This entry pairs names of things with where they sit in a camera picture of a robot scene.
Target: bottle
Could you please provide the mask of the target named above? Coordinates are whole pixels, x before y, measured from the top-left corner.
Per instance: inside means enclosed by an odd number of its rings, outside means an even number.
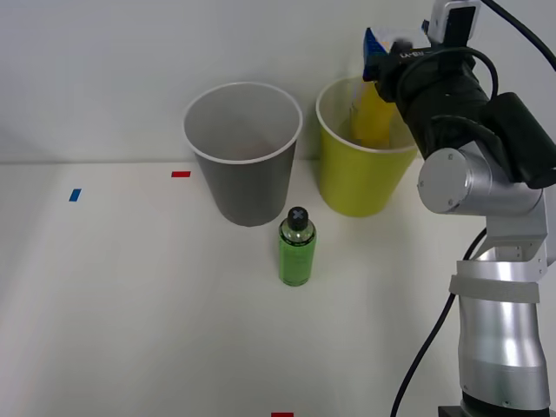
[[[316,228],[303,207],[294,207],[280,225],[280,279],[299,287],[311,276]]]

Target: white table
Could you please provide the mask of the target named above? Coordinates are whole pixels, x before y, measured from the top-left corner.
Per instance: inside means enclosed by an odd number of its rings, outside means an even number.
[[[312,279],[289,288],[281,219],[227,222],[193,163],[1,166],[0,415],[387,416],[483,226],[427,212],[419,167],[386,211],[351,219],[296,163],[287,208],[319,241]],[[553,379],[555,274],[539,307]],[[458,336],[455,308],[400,416],[458,403]]]

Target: blue tape marker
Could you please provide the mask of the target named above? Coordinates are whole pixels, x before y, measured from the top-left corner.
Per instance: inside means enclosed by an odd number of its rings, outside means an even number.
[[[70,201],[70,202],[76,202],[77,199],[79,199],[79,195],[80,195],[80,194],[81,194],[81,189],[74,189],[74,190],[71,192],[71,195],[69,196],[69,198],[70,198],[69,201]]]

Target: yellow cup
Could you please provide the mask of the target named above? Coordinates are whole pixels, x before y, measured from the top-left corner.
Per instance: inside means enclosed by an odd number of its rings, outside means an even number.
[[[331,209],[353,217],[382,211],[417,154],[397,110],[390,121],[389,149],[350,142],[350,108],[360,86],[360,77],[336,81],[316,103],[321,124],[321,195]]]

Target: tape marker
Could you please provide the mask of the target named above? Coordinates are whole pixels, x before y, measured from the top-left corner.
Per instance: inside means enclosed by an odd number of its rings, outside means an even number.
[[[81,194],[81,189],[74,189],[69,196],[69,202],[77,202],[79,195]]]
[[[172,178],[189,178],[189,177],[191,177],[191,171],[173,171],[172,172]]]

